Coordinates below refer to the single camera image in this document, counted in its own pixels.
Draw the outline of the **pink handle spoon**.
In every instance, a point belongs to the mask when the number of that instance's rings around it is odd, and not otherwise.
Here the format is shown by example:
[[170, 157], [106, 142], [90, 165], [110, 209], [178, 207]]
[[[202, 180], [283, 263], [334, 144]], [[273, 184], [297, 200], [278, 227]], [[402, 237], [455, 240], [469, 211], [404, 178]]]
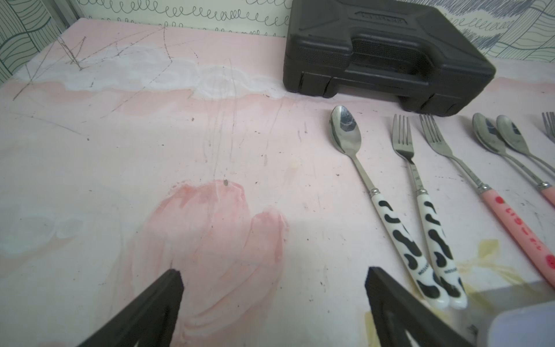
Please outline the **pink handle spoon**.
[[536, 184], [537, 190], [554, 205], [554, 187], [549, 182], [540, 179], [528, 167], [507, 153], [507, 146], [501, 138], [494, 124], [483, 114], [476, 113], [472, 119], [473, 130], [480, 143], [490, 152], [507, 160], [511, 160], [519, 169], [526, 173]]

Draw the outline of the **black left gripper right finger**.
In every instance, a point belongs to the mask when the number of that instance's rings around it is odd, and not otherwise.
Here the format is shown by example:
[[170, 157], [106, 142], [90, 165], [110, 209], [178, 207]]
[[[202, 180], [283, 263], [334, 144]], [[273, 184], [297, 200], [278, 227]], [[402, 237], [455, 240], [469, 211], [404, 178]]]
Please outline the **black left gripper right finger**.
[[368, 269], [365, 288], [382, 346], [471, 347], [380, 267]]

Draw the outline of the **cow pattern handle spoon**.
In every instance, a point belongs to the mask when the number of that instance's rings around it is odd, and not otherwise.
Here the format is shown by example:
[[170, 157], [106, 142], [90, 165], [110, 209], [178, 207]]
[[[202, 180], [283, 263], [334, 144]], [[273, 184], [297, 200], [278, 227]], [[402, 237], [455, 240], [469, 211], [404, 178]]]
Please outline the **cow pattern handle spoon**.
[[420, 294], [432, 307], [436, 309], [447, 308], [449, 306], [449, 295], [439, 283], [432, 266], [400, 218], [398, 218], [388, 200], [373, 184], [358, 160], [357, 153], [361, 149], [361, 131], [351, 112], [345, 106], [339, 105], [332, 110], [330, 128], [336, 148], [347, 155], [354, 163], [383, 226], [387, 230], [400, 258], [403, 259], [406, 269]]

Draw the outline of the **cow pattern handle fork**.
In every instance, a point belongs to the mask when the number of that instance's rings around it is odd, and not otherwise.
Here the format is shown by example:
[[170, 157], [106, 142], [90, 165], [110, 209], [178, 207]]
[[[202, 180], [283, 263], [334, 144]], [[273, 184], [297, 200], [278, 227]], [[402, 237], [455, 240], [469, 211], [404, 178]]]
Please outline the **cow pattern handle fork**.
[[414, 149], [408, 117], [394, 115], [392, 144], [394, 151], [408, 163], [434, 272], [449, 295], [449, 305], [454, 309], [465, 309], [468, 307], [468, 297], [462, 285], [458, 268], [439, 221], [439, 215], [429, 193], [423, 186], [418, 169], [413, 163]]

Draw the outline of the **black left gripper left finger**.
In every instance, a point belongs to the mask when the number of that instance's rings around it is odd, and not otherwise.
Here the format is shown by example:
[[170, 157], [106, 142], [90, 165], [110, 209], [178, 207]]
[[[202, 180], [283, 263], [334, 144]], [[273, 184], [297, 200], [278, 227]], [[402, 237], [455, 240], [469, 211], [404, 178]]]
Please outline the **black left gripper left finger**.
[[167, 270], [81, 347], [169, 346], [183, 293], [181, 273]]

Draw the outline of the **pink handle fork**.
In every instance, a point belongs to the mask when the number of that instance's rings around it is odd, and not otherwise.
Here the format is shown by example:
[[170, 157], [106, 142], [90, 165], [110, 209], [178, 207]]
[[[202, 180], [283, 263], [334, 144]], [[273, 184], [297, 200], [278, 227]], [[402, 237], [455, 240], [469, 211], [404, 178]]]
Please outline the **pink handle fork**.
[[445, 141], [436, 121], [432, 116], [420, 115], [421, 126], [426, 141], [432, 149], [458, 164], [477, 186], [481, 199], [497, 217], [505, 230], [511, 235], [521, 250], [534, 264], [536, 270], [551, 285], [554, 285], [554, 254], [538, 238], [522, 218], [505, 202], [501, 195], [489, 185], [483, 183], [471, 169], [452, 153], [450, 146]]

